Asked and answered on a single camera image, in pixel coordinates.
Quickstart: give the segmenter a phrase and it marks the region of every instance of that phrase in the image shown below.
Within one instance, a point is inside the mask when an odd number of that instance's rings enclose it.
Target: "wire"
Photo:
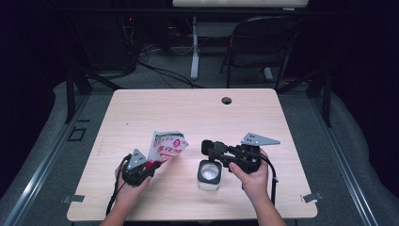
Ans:
[[[201,43],[199,43],[198,47],[202,46],[202,44],[205,43],[205,42],[207,42],[208,40],[212,40],[212,38],[206,38],[206,39],[203,40]],[[187,50],[187,51],[184,52],[184,53],[179,53],[178,51],[176,51],[177,49],[186,49],[186,48],[188,48],[189,50]],[[172,46],[172,47],[170,47],[170,49],[171,49],[175,54],[180,55],[180,56],[184,56],[184,55],[189,54],[189,53],[193,50],[193,48],[194,48],[194,45],[191,45],[191,46],[176,46],[176,47]]]
[[[118,188],[118,185],[119,185],[119,182],[120,182],[120,173],[122,172],[123,163],[125,161],[129,160],[131,157],[132,157],[132,155],[129,153],[120,162],[120,166],[118,167],[117,178],[116,178],[116,181],[115,181],[114,193],[112,194],[111,199],[110,199],[110,201],[108,203],[108,206],[106,207],[106,212],[105,212],[106,216],[111,211],[112,204],[114,203],[115,199],[117,198],[118,193],[120,193],[120,190],[123,188],[124,185],[126,185],[126,182],[125,182],[125,183],[123,183],[123,185],[120,188]]]
[[[276,171],[275,171],[272,163],[270,162],[269,158],[266,155],[262,154],[262,153],[260,153],[259,156],[261,157],[261,159],[263,161],[265,161],[270,166],[270,169],[272,170],[272,173],[273,173],[272,194],[271,194],[271,198],[270,199],[271,199],[272,203],[275,205],[275,203],[276,203],[276,184],[277,184],[277,182],[279,180],[277,178]]]
[[[174,87],[172,87],[170,85],[170,83],[165,79],[164,76],[172,78],[172,79],[175,79],[175,80],[178,80],[178,81],[180,81],[182,83],[185,83],[185,84],[189,85],[191,87],[191,89],[193,89],[193,88],[204,89],[203,86],[200,86],[200,85],[192,83],[188,78],[184,77],[183,75],[181,75],[179,73],[174,73],[174,72],[171,72],[171,71],[168,71],[168,70],[165,70],[165,69],[155,68],[155,67],[153,67],[151,65],[148,65],[148,64],[140,62],[140,61],[138,61],[138,64],[143,66],[143,67],[145,67],[145,68],[147,68],[147,69],[150,69],[150,70],[158,73],[162,77],[162,79],[173,89],[174,89]]]
[[[188,19],[186,17],[185,17],[185,22],[188,25],[188,29],[190,29],[191,33],[193,33],[193,28],[192,28],[191,24],[188,22]]]
[[[150,59],[150,53],[157,50],[161,49],[156,47],[155,44],[146,44],[143,46],[143,48],[141,49],[141,53],[138,56],[142,61],[147,62]]]

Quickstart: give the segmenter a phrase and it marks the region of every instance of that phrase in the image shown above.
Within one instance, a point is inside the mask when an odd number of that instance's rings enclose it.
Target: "table top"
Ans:
[[[173,0],[174,7],[305,8],[308,0]]]
[[[231,98],[229,105],[222,98]],[[148,155],[154,131],[180,131],[189,146],[157,169],[127,220],[205,220],[256,218],[241,182],[223,168],[218,191],[198,188],[204,139],[240,145],[248,133],[270,137],[279,145],[263,146],[279,182],[276,207],[283,218],[313,218],[311,193],[295,144],[273,89],[121,89],[104,116],[72,202],[71,221],[103,220],[115,183],[115,168],[138,148]]]

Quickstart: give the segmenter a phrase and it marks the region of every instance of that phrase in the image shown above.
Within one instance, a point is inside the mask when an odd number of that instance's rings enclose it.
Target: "table leg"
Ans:
[[[193,62],[191,64],[191,79],[197,80],[199,78],[199,40],[197,34],[197,17],[193,17]]]

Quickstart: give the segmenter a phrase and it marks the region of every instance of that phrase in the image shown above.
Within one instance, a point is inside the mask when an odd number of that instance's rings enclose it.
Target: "metal bracket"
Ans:
[[[132,157],[130,158],[129,165],[127,166],[128,170],[141,166],[147,162],[146,156],[144,156],[141,151],[135,149],[133,151]]]
[[[84,198],[85,196],[80,195],[65,196],[62,202],[71,204],[71,202],[82,202]]]
[[[317,193],[313,193],[307,196],[300,196],[301,200],[305,203],[308,202],[317,202],[318,200],[321,200],[324,198],[323,194],[319,191]]]
[[[278,140],[262,137],[252,133],[247,133],[247,135],[241,140],[242,144],[252,145],[252,146],[262,146],[271,144],[280,144]]]

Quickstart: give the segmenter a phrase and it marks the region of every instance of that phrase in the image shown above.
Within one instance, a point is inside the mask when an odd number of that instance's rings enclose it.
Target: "human hand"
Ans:
[[[267,156],[266,152],[261,149],[261,154]],[[243,183],[243,189],[253,204],[256,202],[270,201],[267,194],[267,183],[269,178],[268,165],[263,160],[258,170],[250,174],[246,174],[235,163],[229,164],[231,172]]]
[[[116,226],[123,225],[124,220],[135,207],[138,199],[143,191],[149,185],[151,177],[147,177],[140,186],[129,186],[123,180],[121,173],[118,173],[120,168],[115,169],[115,176],[118,178],[118,194],[115,198],[115,205],[109,214],[105,217],[102,226]]]
[[[118,176],[118,171],[120,169],[115,169],[115,176]],[[151,176],[147,177],[140,186],[130,186],[128,185],[122,178],[120,173],[118,179],[118,195],[115,199],[115,206],[118,208],[122,207],[126,210],[131,210],[135,204],[137,203],[138,199],[140,198],[141,194],[150,184]]]

